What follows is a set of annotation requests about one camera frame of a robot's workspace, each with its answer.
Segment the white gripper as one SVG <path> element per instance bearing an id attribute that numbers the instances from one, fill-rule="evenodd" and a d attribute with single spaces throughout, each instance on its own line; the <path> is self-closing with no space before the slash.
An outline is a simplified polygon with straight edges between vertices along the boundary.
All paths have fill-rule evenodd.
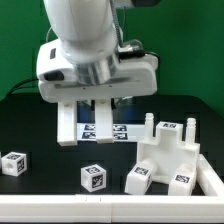
<path id="1" fill-rule="evenodd" d="M 72 65 L 60 41 L 40 47 L 36 73 L 42 98 L 50 103 L 152 95 L 157 91 L 158 58 L 150 53 L 122 52 L 94 64 Z"/>

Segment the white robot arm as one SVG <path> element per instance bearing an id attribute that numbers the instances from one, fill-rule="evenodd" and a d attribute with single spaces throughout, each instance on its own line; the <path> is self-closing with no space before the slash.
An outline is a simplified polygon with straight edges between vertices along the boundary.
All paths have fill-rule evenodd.
<path id="1" fill-rule="evenodd" d="M 158 59 L 125 42 L 110 0 L 43 0 L 57 39 L 40 47 L 36 73 L 51 103 L 152 95 Z"/>

